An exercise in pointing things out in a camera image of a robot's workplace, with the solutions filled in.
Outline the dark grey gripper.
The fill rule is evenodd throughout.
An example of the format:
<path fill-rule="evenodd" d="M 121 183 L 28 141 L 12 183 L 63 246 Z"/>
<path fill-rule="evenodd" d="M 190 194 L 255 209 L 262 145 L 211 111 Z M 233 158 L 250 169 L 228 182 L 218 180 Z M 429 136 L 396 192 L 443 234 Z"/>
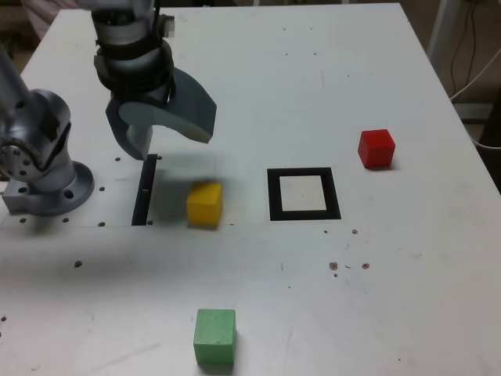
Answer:
<path fill-rule="evenodd" d="M 173 78 L 172 93 L 169 84 L 151 90 L 131 87 L 112 92 L 106 108 L 112 133 L 121 149 L 138 161 L 147 159 L 152 126 L 170 128 L 199 143 L 209 143 L 214 134 L 214 100 L 186 72 L 176 68 Z"/>

